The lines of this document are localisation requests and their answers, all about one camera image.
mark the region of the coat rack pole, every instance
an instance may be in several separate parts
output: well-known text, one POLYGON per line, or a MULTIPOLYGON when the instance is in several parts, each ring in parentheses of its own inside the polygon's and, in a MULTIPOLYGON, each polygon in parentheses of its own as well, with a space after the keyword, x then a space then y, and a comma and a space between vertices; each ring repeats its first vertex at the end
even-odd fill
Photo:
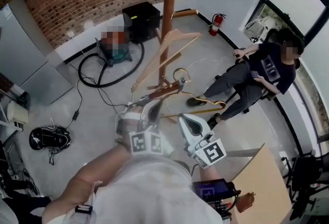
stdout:
MULTIPOLYGON (((171 30, 171 16, 174 13, 175 0, 164 0, 163 3, 163 17, 162 17, 162 39, 171 30)), ((160 64, 168 58, 168 48, 160 56, 160 64)), ((166 75, 166 64, 161 66, 159 70, 159 85, 161 79, 166 75)))

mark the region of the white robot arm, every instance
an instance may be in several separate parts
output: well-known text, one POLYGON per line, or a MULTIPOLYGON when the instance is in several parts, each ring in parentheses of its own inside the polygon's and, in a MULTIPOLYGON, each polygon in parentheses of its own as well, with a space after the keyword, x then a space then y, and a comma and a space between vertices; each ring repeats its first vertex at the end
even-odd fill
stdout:
POLYGON ((226 157, 221 140, 211 142, 214 132, 204 119, 195 115, 180 114, 178 124, 186 139, 184 150, 202 168, 206 169, 226 157))

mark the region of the red fire extinguisher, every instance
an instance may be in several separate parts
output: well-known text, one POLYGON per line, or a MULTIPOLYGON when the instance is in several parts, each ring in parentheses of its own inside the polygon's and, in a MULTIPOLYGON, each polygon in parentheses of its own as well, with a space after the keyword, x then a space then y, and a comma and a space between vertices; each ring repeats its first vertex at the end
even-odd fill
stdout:
POLYGON ((226 18, 225 14, 215 14, 212 17, 212 25, 209 30, 210 35, 216 36, 218 28, 221 26, 223 19, 226 18))

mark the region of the person's arm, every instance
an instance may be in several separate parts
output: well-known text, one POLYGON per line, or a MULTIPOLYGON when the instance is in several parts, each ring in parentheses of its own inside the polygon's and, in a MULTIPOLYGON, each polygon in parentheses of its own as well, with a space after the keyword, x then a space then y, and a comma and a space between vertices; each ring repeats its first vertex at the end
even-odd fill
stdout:
POLYGON ((220 176, 217 173, 217 170, 213 165, 206 168, 206 169, 203 169, 201 166, 199 166, 199 168, 200 168, 200 179, 201 179, 201 181, 209 181, 209 180, 220 179, 220 176))
POLYGON ((94 182, 102 181, 102 186, 107 185, 130 157, 131 153, 122 145, 118 145, 82 167, 70 180, 62 196, 45 208, 42 223, 47 224, 54 218, 85 203, 94 182))
POLYGON ((258 75, 258 77, 254 78, 254 80, 257 81, 257 82, 262 83, 266 89, 273 92, 274 94, 277 95, 277 94, 280 93, 279 89, 275 85, 273 85, 273 84, 269 83, 268 81, 266 81, 263 76, 258 75))
POLYGON ((244 49, 244 50, 240 50, 240 49, 235 49, 233 52, 234 56, 237 56, 237 59, 241 59, 244 55, 251 53, 251 52, 255 52, 259 50, 259 45, 258 44, 252 44, 251 46, 249 46, 248 48, 244 49))

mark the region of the black t-shirt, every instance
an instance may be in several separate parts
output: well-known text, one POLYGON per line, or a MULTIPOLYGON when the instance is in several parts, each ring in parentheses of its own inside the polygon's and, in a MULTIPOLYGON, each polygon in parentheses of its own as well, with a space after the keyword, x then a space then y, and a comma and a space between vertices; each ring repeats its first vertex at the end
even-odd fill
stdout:
POLYGON ((259 50, 249 57, 250 70, 257 71, 266 81, 277 84, 284 94, 296 77, 295 65, 286 65, 281 61, 281 45, 278 43, 259 44, 259 50))

